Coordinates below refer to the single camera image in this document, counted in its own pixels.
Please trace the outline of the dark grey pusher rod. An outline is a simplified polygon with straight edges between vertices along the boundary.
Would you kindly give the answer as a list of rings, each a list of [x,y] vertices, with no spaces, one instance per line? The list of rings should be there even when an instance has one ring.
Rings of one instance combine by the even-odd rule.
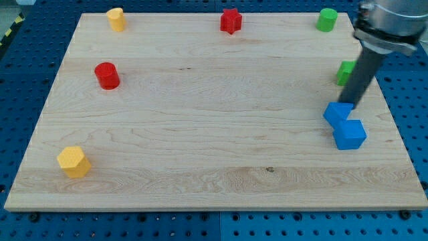
[[[382,65],[386,55],[363,47],[348,82],[338,97],[338,102],[353,104],[352,108],[355,109]]]

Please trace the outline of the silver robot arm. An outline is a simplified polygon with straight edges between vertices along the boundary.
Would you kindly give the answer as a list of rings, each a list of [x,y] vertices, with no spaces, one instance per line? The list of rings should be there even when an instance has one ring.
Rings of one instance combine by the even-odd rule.
[[[362,44],[339,102],[356,107],[385,57],[411,56],[427,30],[427,0],[370,0],[358,4],[353,36]]]

